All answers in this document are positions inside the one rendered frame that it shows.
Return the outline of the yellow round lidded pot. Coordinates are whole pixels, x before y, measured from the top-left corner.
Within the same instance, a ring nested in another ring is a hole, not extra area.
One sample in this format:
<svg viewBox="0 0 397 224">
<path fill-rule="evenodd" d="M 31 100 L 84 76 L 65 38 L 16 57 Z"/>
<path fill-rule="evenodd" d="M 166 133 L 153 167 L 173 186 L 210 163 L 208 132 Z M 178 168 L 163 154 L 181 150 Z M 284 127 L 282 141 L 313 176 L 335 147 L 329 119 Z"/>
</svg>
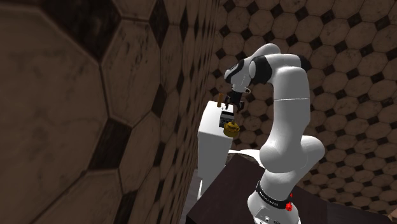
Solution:
<svg viewBox="0 0 397 224">
<path fill-rule="evenodd" d="M 224 124 L 223 133 L 227 137 L 234 138 L 240 131 L 240 127 L 232 120 Z"/>
</svg>

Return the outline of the black box with pale label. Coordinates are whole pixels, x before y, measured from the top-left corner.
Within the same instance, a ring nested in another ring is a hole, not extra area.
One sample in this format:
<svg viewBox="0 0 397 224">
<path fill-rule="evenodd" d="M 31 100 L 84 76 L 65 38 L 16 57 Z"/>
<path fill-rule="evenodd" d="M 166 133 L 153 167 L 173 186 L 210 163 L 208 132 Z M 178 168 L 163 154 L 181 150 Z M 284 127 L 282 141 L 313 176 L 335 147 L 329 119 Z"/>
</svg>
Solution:
<svg viewBox="0 0 397 224">
<path fill-rule="evenodd" d="M 222 111 L 219 117 L 219 127 L 223 128 L 226 123 L 234 120 L 234 113 L 228 111 Z"/>
</svg>

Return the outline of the dark robot stand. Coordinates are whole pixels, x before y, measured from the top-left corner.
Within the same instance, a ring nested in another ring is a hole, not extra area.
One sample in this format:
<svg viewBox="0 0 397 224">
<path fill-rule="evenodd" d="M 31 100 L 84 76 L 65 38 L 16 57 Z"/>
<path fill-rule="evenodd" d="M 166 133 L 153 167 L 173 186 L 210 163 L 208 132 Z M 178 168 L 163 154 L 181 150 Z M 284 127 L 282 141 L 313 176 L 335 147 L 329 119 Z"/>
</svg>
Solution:
<svg viewBox="0 0 397 224">
<path fill-rule="evenodd" d="M 188 212 L 185 224 L 254 224 L 247 198 L 264 171 L 233 156 Z M 327 202 L 298 186 L 292 194 L 302 224 L 394 224 L 387 216 Z"/>
</svg>

